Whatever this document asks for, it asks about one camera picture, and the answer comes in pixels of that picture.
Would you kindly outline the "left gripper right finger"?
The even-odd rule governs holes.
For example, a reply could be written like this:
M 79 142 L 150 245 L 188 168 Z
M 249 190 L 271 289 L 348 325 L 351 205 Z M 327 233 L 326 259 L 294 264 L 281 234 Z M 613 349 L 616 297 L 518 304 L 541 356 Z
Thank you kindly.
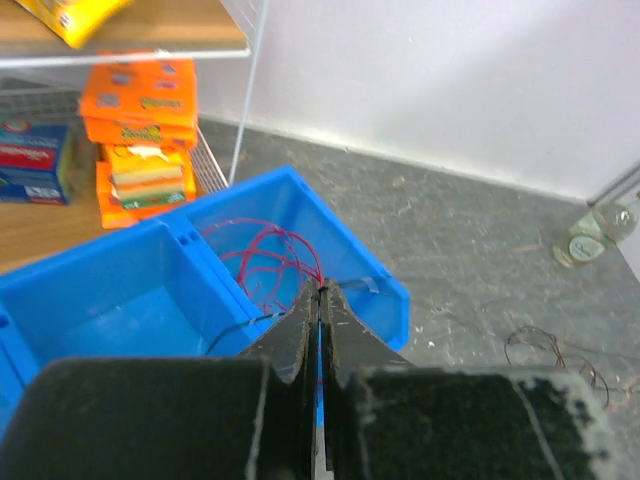
M 553 367 L 418 367 L 319 291 L 327 468 L 338 479 L 614 479 L 586 382 Z

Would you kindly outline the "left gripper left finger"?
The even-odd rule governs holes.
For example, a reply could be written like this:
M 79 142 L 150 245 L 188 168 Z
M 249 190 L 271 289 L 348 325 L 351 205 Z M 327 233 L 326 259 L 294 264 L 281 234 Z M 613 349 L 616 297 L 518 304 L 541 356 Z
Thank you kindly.
M 311 479 L 318 286 L 227 358 L 45 367 L 1 443 L 5 479 Z

